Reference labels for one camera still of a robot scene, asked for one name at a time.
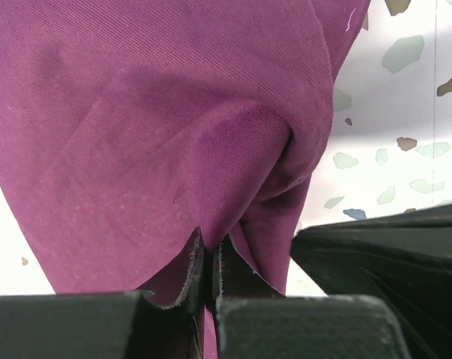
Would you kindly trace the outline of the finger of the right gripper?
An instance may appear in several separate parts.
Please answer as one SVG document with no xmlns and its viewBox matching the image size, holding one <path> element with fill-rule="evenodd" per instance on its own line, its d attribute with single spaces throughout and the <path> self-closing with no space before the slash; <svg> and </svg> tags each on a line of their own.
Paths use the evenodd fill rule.
<svg viewBox="0 0 452 359">
<path fill-rule="evenodd" d="M 310 227 L 291 257 L 327 295 L 387 303 L 413 358 L 452 358 L 452 204 Z"/>
</svg>

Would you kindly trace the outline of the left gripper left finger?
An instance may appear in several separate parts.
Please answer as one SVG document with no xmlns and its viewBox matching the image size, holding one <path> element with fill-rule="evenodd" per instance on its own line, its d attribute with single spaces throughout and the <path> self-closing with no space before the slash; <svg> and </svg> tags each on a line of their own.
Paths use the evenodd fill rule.
<svg viewBox="0 0 452 359">
<path fill-rule="evenodd" d="M 202 358 L 204 245 L 134 291 L 0 296 L 0 358 Z"/>
</svg>

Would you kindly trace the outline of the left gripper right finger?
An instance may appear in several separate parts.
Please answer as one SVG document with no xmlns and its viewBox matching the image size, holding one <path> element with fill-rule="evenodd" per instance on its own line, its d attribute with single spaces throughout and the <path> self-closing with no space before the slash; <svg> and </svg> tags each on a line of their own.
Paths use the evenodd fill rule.
<svg viewBox="0 0 452 359">
<path fill-rule="evenodd" d="M 288 298 L 226 237 L 214 253 L 213 293 L 220 358 L 409 358 L 402 331 L 377 298 Z"/>
</svg>

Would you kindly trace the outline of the purple cloth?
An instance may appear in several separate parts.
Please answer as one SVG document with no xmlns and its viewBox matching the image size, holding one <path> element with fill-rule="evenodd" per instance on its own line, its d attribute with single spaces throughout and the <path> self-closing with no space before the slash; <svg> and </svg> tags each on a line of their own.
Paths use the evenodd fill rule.
<svg viewBox="0 0 452 359">
<path fill-rule="evenodd" d="M 134 291 L 231 237 L 286 287 L 368 1 L 0 1 L 0 187 L 53 295 Z"/>
</svg>

